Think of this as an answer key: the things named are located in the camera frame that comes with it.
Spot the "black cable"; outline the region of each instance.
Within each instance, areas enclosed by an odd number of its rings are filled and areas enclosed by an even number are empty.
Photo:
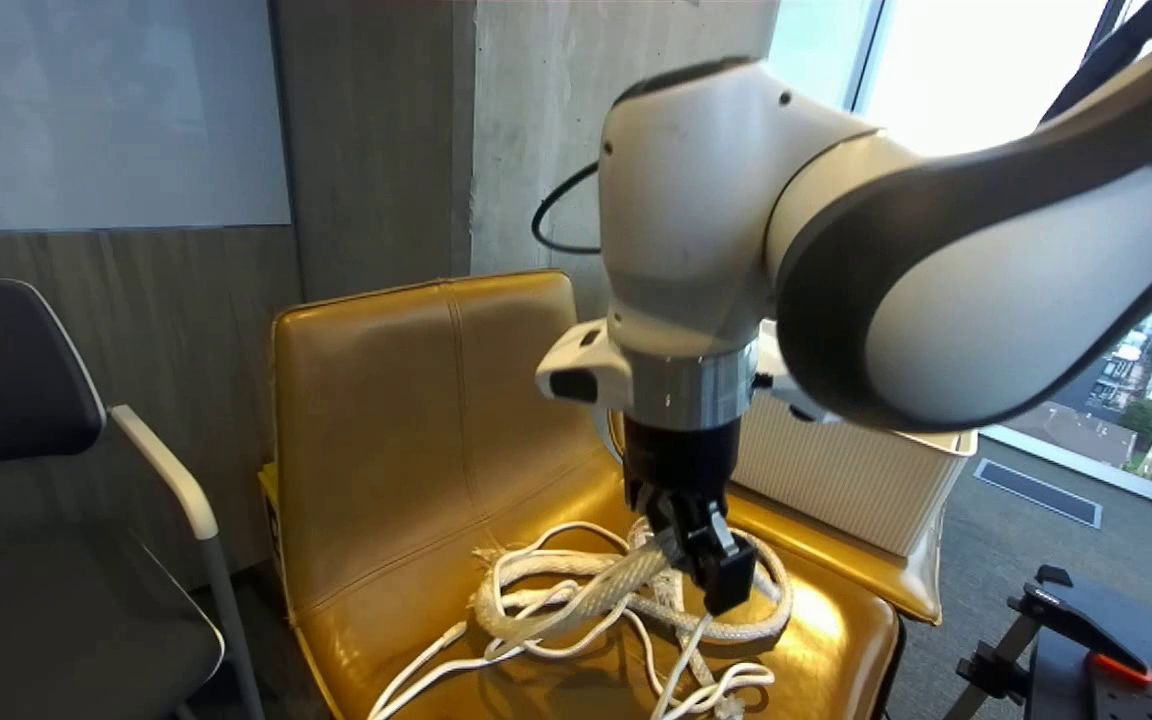
[[[1125,0],[1104,0],[1090,39],[1084,47],[1084,59],[1097,52],[1097,43],[1104,43],[1104,36],[1119,25],[1119,16],[1125,16]]]
[[[1080,105],[1084,94],[1090,94],[1119,66],[1128,66],[1149,39],[1152,39],[1152,0],[1090,47],[1090,55],[1071,72],[1071,79],[1045,113],[1045,122]]]
[[[536,212],[532,212],[532,234],[536,234],[536,243],[545,243],[545,249],[552,249],[552,253],[564,253],[564,255],[600,255],[600,253],[604,253],[600,243],[559,243],[559,240],[545,234],[545,215],[548,215],[548,208],[552,208],[554,201],[564,201],[576,185],[585,185],[585,181],[595,174],[595,170],[600,170],[595,160],[585,165],[581,170],[570,170],[566,181],[559,181],[559,188],[552,188],[552,193],[536,202]]]

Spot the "white wall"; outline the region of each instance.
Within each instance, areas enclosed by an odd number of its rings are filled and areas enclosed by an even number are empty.
[[[262,0],[0,0],[0,229],[288,223]]]

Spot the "robotic arm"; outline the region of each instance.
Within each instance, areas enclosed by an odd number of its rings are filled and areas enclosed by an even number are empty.
[[[708,611],[742,598],[723,524],[746,344],[872,426],[977,426],[1045,401],[1152,307],[1152,55],[1016,144],[917,160],[720,59],[626,86],[604,122],[606,317],[538,362],[624,413],[626,505],[670,528]]]

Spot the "chair backrest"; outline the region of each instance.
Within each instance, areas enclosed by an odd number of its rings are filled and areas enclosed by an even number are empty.
[[[428,553],[457,553],[447,567],[466,580],[466,547],[545,516],[545,492],[570,497],[581,471],[613,478],[588,416],[532,385],[570,317],[559,273],[441,278],[274,317],[274,510],[291,619]]]
[[[46,298],[0,278],[0,460],[96,442],[104,402]]]

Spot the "gold fabric seat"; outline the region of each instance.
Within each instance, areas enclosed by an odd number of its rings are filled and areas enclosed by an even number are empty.
[[[482,564],[554,520],[631,524],[588,413],[536,393],[570,323],[554,273],[477,274],[288,307],[271,328],[274,524],[291,626],[335,714],[447,623]],[[760,714],[872,714],[900,643],[893,604],[775,534],[775,506],[731,516],[786,547],[795,619],[754,649],[775,688]],[[442,655],[477,655],[466,637]],[[646,714],[638,643],[613,633],[576,663],[510,659],[437,683],[403,714]]]

